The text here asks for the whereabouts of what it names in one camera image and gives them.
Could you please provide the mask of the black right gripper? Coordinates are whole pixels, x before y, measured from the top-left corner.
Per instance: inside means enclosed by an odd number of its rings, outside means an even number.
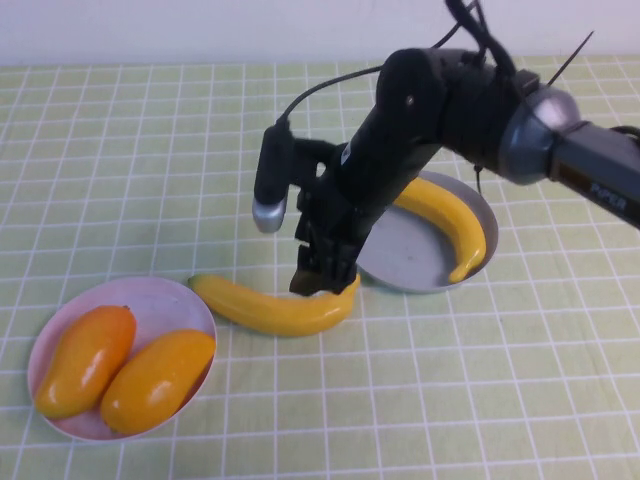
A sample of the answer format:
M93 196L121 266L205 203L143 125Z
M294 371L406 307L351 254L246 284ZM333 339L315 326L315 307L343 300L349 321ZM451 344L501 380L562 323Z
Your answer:
M301 187L295 238L301 245L290 293L340 294L356 278L358 256L381 210L362 203L369 195L365 175L373 165L346 170L342 154L348 147L322 140L294 141L295 184Z

